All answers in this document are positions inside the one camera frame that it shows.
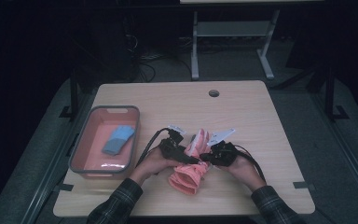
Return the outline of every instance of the plaid sleeve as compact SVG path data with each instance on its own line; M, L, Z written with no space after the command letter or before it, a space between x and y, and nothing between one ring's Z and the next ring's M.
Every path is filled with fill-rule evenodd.
M257 189L252 200L268 224L306 223L278 196L272 186Z
M126 223L142 193L137 183L129 178L125 179L106 202L92 210L87 223Z

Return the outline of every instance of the hand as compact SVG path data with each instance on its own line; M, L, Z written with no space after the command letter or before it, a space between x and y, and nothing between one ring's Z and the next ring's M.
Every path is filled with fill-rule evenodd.
M258 174L254 165L242 156L237 156L235 161L230 166L219 166L219 168L231 173L252 192L267 185Z
M130 179L139 186L145 182L151 175L156 174L167 167L181 165L179 161L168 160L162 157L159 147L155 147L146 156L146 158L135 168L130 175Z

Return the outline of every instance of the pink cloth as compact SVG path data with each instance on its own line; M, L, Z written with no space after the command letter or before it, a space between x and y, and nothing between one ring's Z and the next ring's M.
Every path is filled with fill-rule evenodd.
M209 134L200 129L193 142L185 149L185 154L200 158L200 154L209 153L211 148L207 146ZM200 186L201 178L209 168L209 162L201 161L199 164L185 164L175 167L175 171L168 179L170 185L184 194L196 194Z

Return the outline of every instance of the dark floor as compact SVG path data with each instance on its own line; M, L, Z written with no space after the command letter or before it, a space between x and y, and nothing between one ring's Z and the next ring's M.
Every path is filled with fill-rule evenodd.
M293 42L274 40L268 59L276 78L267 80L255 52L260 43L261 40L244 41L240 47L223 46L217 52L201 54L200 81L257 79L267 86L274 86L301 72L285 67ZM147 63L156 70L152 82L190 81L186 67L189 60L189 52L185 52L176 59ZM150 67L143 69L151 77ZM331 122L323 109L324 89L319 93L307 92L309 80L310 76L284 90L269 91L300 170L307 183L315 187L310 193L317 210L303 217L308 223L358 223L358 178L351 158L346 156L346 150L349 150L358 161L358 105L348 88L337 81L335 105L342 105L350 118ZM59 183L68 168L66 151L80 130L94 95L95 91L79 94L80 111L70 122L59 118L62 108L70 104L69 81L62 84L1 194L0 223L85 223L84 217L55 217L52 208L58 192L50 192L49 187ZM48 167L52 161L56 161L55 169ZM50 177L49 182L43 182L44 176ZM238 217L220 218L230 223L243 223ZM264 223L259 216L251 219ZM200 223L202 220L188 218L183 223ZM131 221L146 223L147 220ZM172 223L172 219L162 218L158 222Z

